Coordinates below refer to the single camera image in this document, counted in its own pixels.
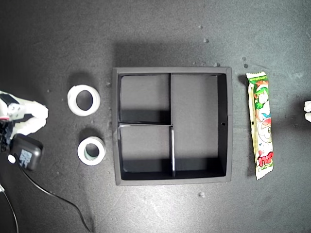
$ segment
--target black tray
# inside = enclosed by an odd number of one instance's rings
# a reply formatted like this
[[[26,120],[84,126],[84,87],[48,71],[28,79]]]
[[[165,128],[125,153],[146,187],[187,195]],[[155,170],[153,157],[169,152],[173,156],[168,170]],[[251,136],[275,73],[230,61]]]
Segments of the black tray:
[[[231,68],[114,68],[112,130],[117,185],[230,181]]]

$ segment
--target tape roll core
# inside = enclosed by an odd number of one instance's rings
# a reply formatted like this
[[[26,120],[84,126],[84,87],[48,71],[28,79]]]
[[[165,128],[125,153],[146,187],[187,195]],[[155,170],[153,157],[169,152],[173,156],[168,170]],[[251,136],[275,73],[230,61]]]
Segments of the tape roll core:
[[[98,148],[98,156],[93,157],[86,151],[86,146],[88,144],[94,144]],[[104,147],[104,142],[98,137],[88,137],[84,139],[78,146],[78,157],[86,165],[94,166],[99,164],[106,155],[106,149]]]
[[[77,97],[82,91],[88,91],[93,98],[92,106],[87,110],[83,110],[83,109],[79,108],[79,106],[77,104]],[[100,97],[98,91],[95,88],[88,86],[88,85],[73,86],[67,94],[67,99],[68,99],[69,109],[73,113],[75,113],[76,115],[81,116],[81,117],[86,117],[86,116],[96,112],[97,109],[99,108],[100,104],[101,104],[101,97]]]

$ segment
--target colorful packaging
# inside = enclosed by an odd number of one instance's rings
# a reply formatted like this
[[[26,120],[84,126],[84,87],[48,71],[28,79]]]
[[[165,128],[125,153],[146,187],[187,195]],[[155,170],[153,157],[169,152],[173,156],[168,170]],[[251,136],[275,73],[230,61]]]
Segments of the colorful packaging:
[[[273,146],[269,105],[268,77],[265,72],[246,74],[249,81],[248,106],[256,163],[256,178],[259,180],[273,170]]]

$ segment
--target masking tape roll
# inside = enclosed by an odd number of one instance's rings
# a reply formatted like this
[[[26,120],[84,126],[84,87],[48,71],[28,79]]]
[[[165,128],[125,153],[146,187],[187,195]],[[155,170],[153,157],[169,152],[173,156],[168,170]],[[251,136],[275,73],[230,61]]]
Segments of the masking tape roll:
[[[98,148],[98,156],[93,157],[86,151],[86,146],[88,144],[94,144]],[[79,159],[86,165],[94,166],[99,164],[106,155],[106,149],[104,147],[104,142],[98,137],[88,137],[84,139],[78,146],[78,156]]]
[[[79,106],[77,105],[77,96],[82,91],[88,91],[92,95],[92,98],[93,98],[92,106],[86,111],[79,108]],[[68,99],[68,106],[70,110],[76,115],[81,116],[81,117],[86,117],[96,112],[97,109],[99,108],[99,105],[101,104],[101,97],[99,96],[98,91],[95,88],[88,86],[88,85],[73,86],[67,94],[67,99]]]

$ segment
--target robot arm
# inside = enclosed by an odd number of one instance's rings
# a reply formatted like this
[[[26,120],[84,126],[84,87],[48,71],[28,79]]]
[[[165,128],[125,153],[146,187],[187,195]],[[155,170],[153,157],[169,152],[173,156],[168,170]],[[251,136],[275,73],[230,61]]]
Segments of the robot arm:
[[[31,115],[31,118],[23,121],[25,115]],[[10,139],[17,133],[28,135],[37,132],[45,126],[48,115],[49,110],[44,105],[0,91],[0,120],[14,123]]]

